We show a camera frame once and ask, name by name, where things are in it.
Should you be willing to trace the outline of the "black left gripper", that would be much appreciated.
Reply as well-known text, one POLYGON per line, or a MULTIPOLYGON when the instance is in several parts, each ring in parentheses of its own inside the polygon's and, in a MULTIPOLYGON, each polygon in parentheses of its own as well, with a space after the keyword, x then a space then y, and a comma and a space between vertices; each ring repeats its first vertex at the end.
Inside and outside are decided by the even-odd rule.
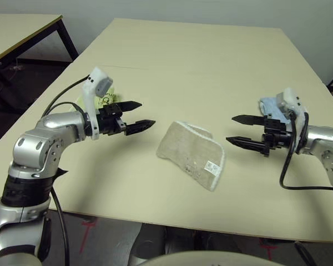
POLYGON ((132 111, 141 107, 142 104, 136 101, 124 101, 104 105, 98 109, 97 121, 100 134, 115 135, 125 132, 125 136, 143 132, 155 124, 154 120, 140 120, 134 124, 126 125, 121 119, 123 112, 132 111))

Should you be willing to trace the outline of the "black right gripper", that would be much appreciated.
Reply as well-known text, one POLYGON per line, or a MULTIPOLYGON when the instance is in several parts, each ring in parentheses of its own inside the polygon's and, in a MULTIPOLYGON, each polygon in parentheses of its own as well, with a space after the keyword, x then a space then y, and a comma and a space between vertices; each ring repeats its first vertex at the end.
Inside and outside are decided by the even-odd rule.
POLYGON ((290 147, 292 133, 286 130, 286 124, 280 120, 254 115, 238 115, 231 119, 243 125, 264 126, 262 142, 241 136, 226 137, 228 142, 237 147, 259 152, 266 157, 269 156, 270 150, 290 147))

